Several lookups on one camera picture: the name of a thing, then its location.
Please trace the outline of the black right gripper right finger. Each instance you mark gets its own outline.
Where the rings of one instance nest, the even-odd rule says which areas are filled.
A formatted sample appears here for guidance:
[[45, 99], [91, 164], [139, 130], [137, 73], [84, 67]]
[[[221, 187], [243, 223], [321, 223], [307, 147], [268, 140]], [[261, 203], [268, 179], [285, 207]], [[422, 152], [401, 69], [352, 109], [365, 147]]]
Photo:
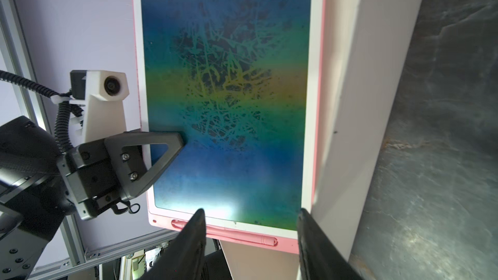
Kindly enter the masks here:
[[297, 232], [302, 279], [362, 280], [306, 209], [299, 212]]

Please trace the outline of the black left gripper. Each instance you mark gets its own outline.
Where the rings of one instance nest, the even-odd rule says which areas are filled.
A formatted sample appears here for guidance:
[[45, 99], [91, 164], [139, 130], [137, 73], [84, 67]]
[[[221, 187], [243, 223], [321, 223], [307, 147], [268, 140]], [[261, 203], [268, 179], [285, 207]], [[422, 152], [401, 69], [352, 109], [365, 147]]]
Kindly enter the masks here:
[[111, 209], [133, 214], [128, 202], [145, 193], [184, 147], [178, 132], [125, 132], [73, 147], [57, 167], [66, 198], [83, 220]]

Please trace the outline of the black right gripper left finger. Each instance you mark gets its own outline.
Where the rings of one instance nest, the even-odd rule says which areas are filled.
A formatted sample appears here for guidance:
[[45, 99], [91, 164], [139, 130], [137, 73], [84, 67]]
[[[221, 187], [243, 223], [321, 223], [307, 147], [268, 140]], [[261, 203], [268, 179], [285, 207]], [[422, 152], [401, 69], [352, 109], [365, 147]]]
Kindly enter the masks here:
[[198, 209], [141, 279], [200, 279], [205, 261], [205, 247], [205, 212]]

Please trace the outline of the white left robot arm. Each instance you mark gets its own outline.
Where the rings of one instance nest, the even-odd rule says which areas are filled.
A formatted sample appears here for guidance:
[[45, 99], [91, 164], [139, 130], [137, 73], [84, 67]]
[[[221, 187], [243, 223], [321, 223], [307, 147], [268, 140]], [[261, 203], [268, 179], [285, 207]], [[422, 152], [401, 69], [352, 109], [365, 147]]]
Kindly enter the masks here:
[[60, 150], [28, 118], [1, 127], [1, 278], [27, 279], [68, 215], [136, 213], [184, 142], [172, 132], [124, 132]]

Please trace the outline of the cream plastic storage tray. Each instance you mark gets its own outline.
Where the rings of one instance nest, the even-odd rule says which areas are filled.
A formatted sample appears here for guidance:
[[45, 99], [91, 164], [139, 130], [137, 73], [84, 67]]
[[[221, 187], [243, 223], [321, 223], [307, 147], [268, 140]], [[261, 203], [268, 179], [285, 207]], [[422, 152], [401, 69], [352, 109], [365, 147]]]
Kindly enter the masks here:
[[421, 0], [325, 0], [311, 214], [348, 259]]

